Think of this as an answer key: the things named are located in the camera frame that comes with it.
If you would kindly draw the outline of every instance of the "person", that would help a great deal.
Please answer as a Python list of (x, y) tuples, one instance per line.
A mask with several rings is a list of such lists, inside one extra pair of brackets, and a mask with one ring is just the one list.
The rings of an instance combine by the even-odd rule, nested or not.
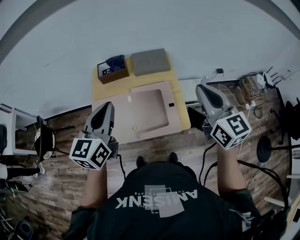
[(175, 153), (151, 164), (139, 157), (109, 199), (106, 166), (90, 170), (64, 239), (241, 239), (260, 213), (234, 149), (217, 146), (217, 186), (220, 196), (200, 185)]
[(18, 176), (38, 176), (38, 174), (44, 174), (45, 168), (42, 163), (38, 165), (33, 163), (33, 167), (25, 167), (23, 165), (4, 165), (0, 163), (0, 179), (9, 180)]

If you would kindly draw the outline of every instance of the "wooden floor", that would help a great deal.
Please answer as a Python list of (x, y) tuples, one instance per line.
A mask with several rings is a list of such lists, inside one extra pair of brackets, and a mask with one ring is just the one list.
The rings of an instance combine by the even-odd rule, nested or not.
[[(235, 103), (228, 91), (232, 103)], [(275, 116), (270, 113), (270, 109), (276, 111), (280, 108), (280, 103), (276, 91), (272, 90), (266, 94), (266, 102), (262, 106), (263, 117), (257, 119), (253, 111), (249, 114), (249, 122), (253, 129), (250, 136), (244, 141), (240, 152), (240, 159), (257, 164), (256, 145), (259, 138), (268, 135), (271, 138), (272, 145), (278, 144), (280, 133), (270, 134), (269, 130), (278, 125)], [(50, 120), (53, 129), (63, 128), (74, 125), (74, 129), (59, 132), (57, 134), (57, 147), (62, 151), (70, 151), (74, 137), (83, 129), (84, 123), (91, 109), (77, 111), (71, 114), (57, 117)], [(31, 127), (27, 132), (18, 135), (18, 145), (30, 149), (34, 139), (35, 129)], [(119, 147), (119, 153), (122, 155), (124, 170), (128, 174), (136, 168), (136, 158), (141, 155), (149, 162), (166, 160), (170, 152), (174, 151), (179, 157), (179, 161), (184, 165), (190, 166), (199, 175), (204, 150), (209, 147), (213, 141), (206, 142), (203, 132), (198, 129), (190, 129), (181, 133), (167, 135), (147, 141), (124, 144)], [(37, 157), (29, 157), (26, 165), (32, 165)], [(208, 167), (216, 161), (216, 148), (211, 149), (206, 156), (204, 168), (205, 173)], [(61, 239), (61, 234), (65, 233), (69, 227), (71, 212), (78, 207), (80, 196), (83, 192), (87, 171), (75, 163), (68, 156), (57, 155), (56, 158), (45, 160), (43, 165), (46, 174), (36, 177), (20, 177), (23, 183), (33, 185), (27, 194), (18, 194), (15, 198), (7, 194), (8, 212), (14, 221), (29, 216), (37, 224), (49, 225), (52, 230), (46, 239)], [(286, 184), (286, 175), (289, 170), (288, 151), (282, 150), (273, 152), (271, 159), (266, 167), (276, 171), (281, 180)], [(240, 166), (247, 183), (256, 173), (255, 169)], [(107, 161), (108, 194), (113, 195), (123, 184), (123, 175), (118, 161)], [(217, 190), (217, 169), (213, 169), (209, 174), (206, 186), (212, 191)], [(249, 190), (253, 196), (254, 202), (263, 214), (274, 206), (263, 200), (265, 196), (280, 196), (279, 186), (276, 182), (264, 173), (258, 172), (249, 185)]]

